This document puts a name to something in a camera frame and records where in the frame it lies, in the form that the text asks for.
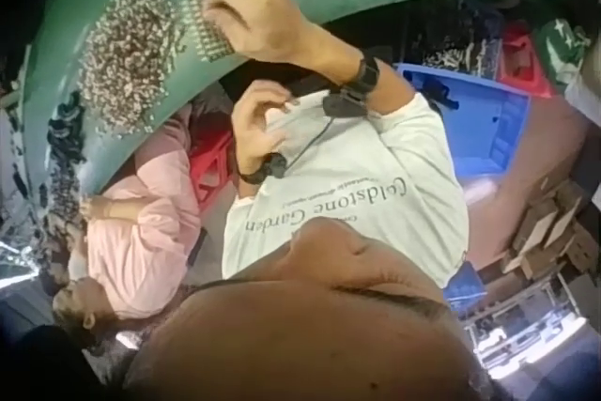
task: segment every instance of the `ear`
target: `ear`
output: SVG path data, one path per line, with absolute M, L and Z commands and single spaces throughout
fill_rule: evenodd
M 84 329 L 91 330 L 95 324 L 96 324 L 96 316 L 92 313 L 85 314 Z

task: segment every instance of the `red plastic chair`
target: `red plastic chair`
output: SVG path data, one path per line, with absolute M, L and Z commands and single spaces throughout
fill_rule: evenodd
M 231 120 L 224 113 L 209 113 L 197 119 L 192 137 L 190 175 L 200 210 L 210 207 L 221 188 L 234 173 L 230 164 L 234 143 Z
M 534 96 L 551 98 L 555 90 L 538 61 L 526 24 L 507 24 L 502 40 L 497 80 Z

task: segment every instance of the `pink shirt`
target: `pink shirt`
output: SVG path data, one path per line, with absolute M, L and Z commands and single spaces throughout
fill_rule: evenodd
M 104 286 L 120 318 L 152 316 L 173 299 L 200 233 L 186 139 L 170 121 L 136 152 L 136 176 L 104 193 L 111 199 L 159 199 L 140 212 L 136 224 L 111 219 L 88 225 L 89 275 Z

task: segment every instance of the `man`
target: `man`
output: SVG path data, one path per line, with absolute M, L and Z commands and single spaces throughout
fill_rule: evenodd
M 206 0 L 204 13 L 237 52 L 338 85 L 373 64 L 291 0 Z M 148 337 L 110 399 L 500 399 L 442 297 L 468 241 L 442 123 L 377 65 L 368 117 L 325 131 L 325 93 L 249 88 L 233 115 L 242 181 L 226 279 Z M 284 177 L 265 177 L 276 150 Z

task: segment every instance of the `blue bin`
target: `blue bin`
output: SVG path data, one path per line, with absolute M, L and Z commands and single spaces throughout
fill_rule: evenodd
M 442 294 L 451 308 L 461 315 L 486 296 L 486 288 L 471 263 L 465 262 Z
M 418 91 L 427 78 L 446 85 L 458 110 L 440 107 L 458 178 L 502 176 L 516 155 L 530 111 L 530 96 L 512 87 L 445 69 L 400 64 Z

